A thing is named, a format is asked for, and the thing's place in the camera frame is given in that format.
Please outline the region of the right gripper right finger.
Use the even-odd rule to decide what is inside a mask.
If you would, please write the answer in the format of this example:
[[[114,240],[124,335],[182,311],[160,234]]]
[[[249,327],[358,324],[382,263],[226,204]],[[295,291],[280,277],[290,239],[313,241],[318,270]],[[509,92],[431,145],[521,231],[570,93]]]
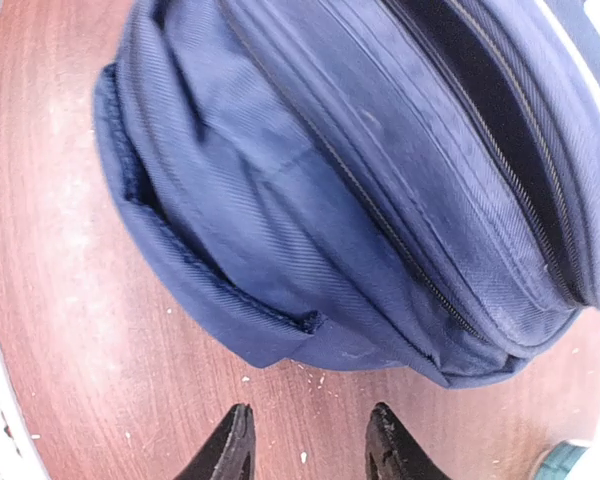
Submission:
[[[370,480],[450,480],[384,402],[371,411],[365,437]]]

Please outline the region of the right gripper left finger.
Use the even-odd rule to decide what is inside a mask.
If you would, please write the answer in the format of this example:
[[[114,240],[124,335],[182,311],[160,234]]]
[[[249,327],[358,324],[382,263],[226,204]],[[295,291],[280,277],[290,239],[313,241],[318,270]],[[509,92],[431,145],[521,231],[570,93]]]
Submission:
[[[175,480],[255,478],[256,432],[250,405],[233,405]]]

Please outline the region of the navy blue backpack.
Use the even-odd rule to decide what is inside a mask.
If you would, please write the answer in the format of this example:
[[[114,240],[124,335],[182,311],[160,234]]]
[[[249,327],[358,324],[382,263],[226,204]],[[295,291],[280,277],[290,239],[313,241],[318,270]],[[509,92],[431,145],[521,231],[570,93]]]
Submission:
[[[477,387],[600,309],[581,1],[137,1],[94,120],[145,259],[253,366]]]

